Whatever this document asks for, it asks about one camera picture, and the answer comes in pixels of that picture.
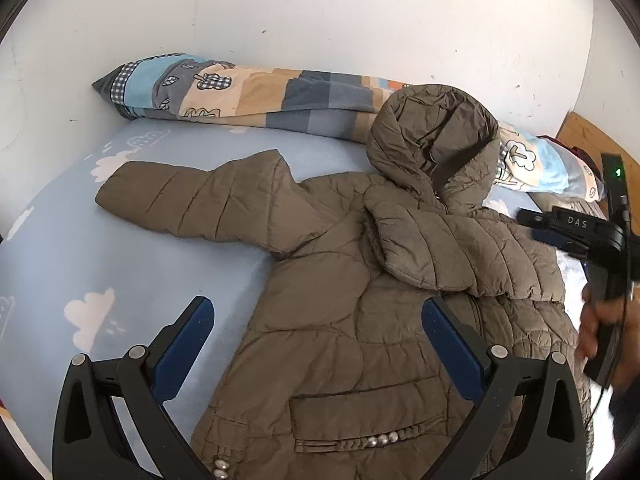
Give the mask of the person's right hand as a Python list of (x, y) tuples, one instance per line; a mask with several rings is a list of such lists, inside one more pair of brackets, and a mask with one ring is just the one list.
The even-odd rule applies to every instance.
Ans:
[(614, 392), (624, 392), (639, 376), (639, 300), (624, 301), (617, 298), (593, 301), (588, 285), (582, 289), (582, 300), (584, 305), (580, 315), (576, 356), (579, 361), (594, 358), (598, 352), (598, 328), (601, 325), (624, 323), (620, 337), (622, 352), (611, 379)]

